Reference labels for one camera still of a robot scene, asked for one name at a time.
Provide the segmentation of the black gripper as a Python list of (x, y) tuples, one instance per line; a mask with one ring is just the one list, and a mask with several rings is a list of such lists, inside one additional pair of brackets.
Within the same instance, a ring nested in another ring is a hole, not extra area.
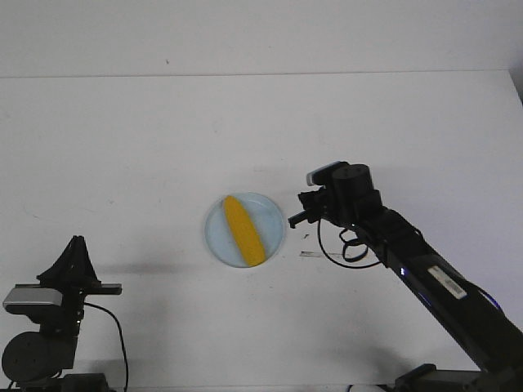
[(338, 168), (326, 185), (318, 187), (298, 195), (303, 211), (288, 218), (291, 229), (321, 219), (346, 228), (382, 210), (381, 195), (374, 188), (370, 169), (362, 163)]
[(37, 276), (37, 280), (39, 282), (65, 282), (68, 273), (74, 267), (78, 241), (80, 258), (78, 263), (82, 270), (80, 276), (83, 284), (95, 286), (54, 289), (52, 293), (60, 293), (61, 297), (54, 299), (50, 305), (44, 305), (42, 322), (39, 323), (39, 331), (46, 335), (77, 338), (84, 318), (84, 307), (88, 296), (118, 296), (122, 294), (121, 283), (101, 284), (92, 265), (85, 238), (77, 235), (70, 239), (65, 250), (52, 266)]

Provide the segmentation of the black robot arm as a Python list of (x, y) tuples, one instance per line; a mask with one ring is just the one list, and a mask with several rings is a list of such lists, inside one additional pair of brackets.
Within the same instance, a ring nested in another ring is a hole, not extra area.
[(230, 191), (272, 197), (284, 237), (237, 267), (205, 240), (216, 180), (182, 181), (170, 207), (110, 208), (88, 235), (105, 301), (123, 326), (133, 387), (323, 385), (383, 381), (431, 362), (482, 372), (522, 365), (522, 337), (387, 203), (366, 207), (370, 170), (330, 163), (242, 174)]
[(2, 353), (10, 391), (109, 391), (106, 376), (71, 373), (87, 296), (118, 296), (119, 283), (103, 283), (91, 263), (84, 237), (74, 235), (36, 283), (17, 283), (2, 303), (24, 315), (37, 331), (13, 337)]

